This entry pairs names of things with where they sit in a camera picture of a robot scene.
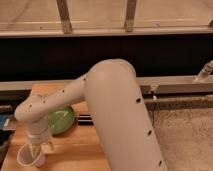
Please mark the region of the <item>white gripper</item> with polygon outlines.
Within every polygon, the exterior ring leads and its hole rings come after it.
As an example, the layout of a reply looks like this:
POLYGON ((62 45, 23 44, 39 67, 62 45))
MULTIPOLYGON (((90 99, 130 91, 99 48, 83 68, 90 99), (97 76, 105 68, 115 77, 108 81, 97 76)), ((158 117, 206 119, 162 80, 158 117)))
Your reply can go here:
POLYGON ((47 123, 28 123, 27 138, 30 144, 30 153, 33 159, 38 156, 38 145, 47 142, 50 150, 54 150, 53 141, 50 138, 50 131, 47 123))

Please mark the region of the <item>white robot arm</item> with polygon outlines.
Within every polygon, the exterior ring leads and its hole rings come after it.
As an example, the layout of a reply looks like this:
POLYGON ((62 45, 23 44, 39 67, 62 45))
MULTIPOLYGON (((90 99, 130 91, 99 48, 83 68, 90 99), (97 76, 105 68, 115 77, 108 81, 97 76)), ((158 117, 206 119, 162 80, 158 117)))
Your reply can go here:
POLYGON ((47 114, 81 101, 111 171, 167 171, 135 69, 126 60, 103 60, 51 95, 28 97, 15 118, 28 125, 28 141, 40 145, 48 138, 47 114))

